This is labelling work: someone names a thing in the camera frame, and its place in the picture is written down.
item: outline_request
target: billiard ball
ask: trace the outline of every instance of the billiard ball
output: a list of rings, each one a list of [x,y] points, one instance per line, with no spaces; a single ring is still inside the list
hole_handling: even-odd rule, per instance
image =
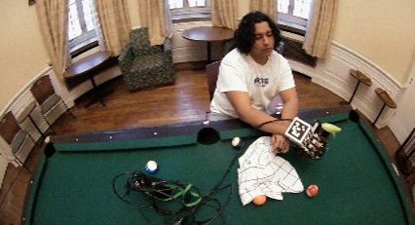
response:
[[[305,189],[305,194],[309,198],[313,198],[319,193],[319,188],[316,185],[311,184]]]
[[[234,139],[232,139],[232,148],[234,149],[239,149],[240,147],[242,147],[242,139],[239,138],[239,137],[235,137]]]
[[[254,204],[260,206],[267,202],[267,196],[264,195],[259,195],[255,199],[254,199]]]
[[[152,160],[150,160],[146,163],[146,165],[144,165],[144,169],[146,169],[146,172],[155,173],[155,171],[156,171],[156,163]]]

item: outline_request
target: window frame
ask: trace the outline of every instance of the window frame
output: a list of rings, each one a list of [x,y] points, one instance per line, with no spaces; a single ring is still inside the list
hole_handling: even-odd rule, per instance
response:
[[[295,3],[293,0],[288,0],[287,14],[277,12],[277,25],[280,25],[284,29],[289,29],[289,31],[292,31],[292,29],[296,29],[297,33],[304,34],[308,19],[296,17],[292,14],[293,3]]]
[[[73,57],[81,54],[81,52],[98,46],[95,30],[91,29],[89,31],[85,31],[85,19],[83,19],[81,0],[75,0],[75,6],[77,6],[77,19],[78,19],[81,34],[78,37],[73,38],[71,40],[67,40],[69,53]]]
[[[187,7],[186,0],[182,0],[182,8],[170,9],[170,15],[171,19],[210,18],[210,0],[204,0],[203,7]]]

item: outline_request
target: man's arm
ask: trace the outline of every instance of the man's arm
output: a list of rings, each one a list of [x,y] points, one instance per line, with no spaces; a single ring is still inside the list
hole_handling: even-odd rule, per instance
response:
[[[258,127],[264,122],[275,119],[267,113],[251,107],[248,94],[246,92],[234,91],[224,92],[224,94],[232,105],[238,118],[252,127]],[[297,115],[297,97],[295,88],[281,91],[280,97],[284,103],[281,117],[283,119],[292,119]],[[289,121],[272,122],[260,129],[271,134],[284,135],[288,123]]]

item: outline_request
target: orange ball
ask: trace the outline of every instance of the orange ball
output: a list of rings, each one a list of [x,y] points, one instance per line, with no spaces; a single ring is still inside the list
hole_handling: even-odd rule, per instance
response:
[[[308,187],[307,187],[307,190],[305,190],[305,194],[309,198],[313,198],[319,193],[319,188],[316,187],[316,185],[311,184]]]
[[[267,196],[260,195],[254,199],[254,204],[260,206],[267,202]]]

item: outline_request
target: curtain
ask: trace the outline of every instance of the curtain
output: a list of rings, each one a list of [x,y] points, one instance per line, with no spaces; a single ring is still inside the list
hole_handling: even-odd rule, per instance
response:
[[[324,58],[328,55],[336,12],[337,0],[312,0],[301,47],[311,56]]]
[[[168,0],[138,0],[139,21],[147,27],[150,44],[160,45],[171,33]]]
[[[210,0],[211,23],[214,26],[236,29],[236,0]]]
[[[273,22],[277,21],[277,0],[250,0],[248,1],[248,10],[259,11],[264,13]]]
[[[93,21],[93,26],[94,26],[93,30],[94,30],[95,38],[98,41],[98,48],[99,48],[99,52],[103,52],[103,51],[107,51],[107,48],[106,48],[106,43],[105,43],[102,31],[101,31],[98,15],[95,12],[94,0],[90,0],[90,11],[91,11],[91,21]]]
[[[38,27],[58,81],[67,65],[67,3],[69,0],[35,0]]]
[[[130,19],[126,0],[94,0],[107,51],[118,56],[130,41]]]

